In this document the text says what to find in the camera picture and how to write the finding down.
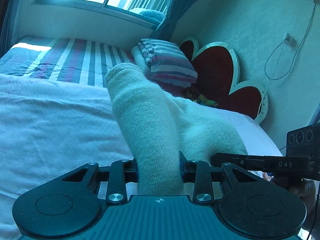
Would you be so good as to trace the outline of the person's right hand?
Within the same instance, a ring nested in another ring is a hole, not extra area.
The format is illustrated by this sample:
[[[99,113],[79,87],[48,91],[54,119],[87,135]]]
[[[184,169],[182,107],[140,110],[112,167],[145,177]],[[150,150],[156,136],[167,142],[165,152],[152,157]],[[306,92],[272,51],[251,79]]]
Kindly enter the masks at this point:
[[[316,183],[309,179],[299,179],[294,182],[287,177],[274,176],[272,184],[287,189],[290,193],[297,196],[306,206],[308,216],[313,215],[316,209]]]

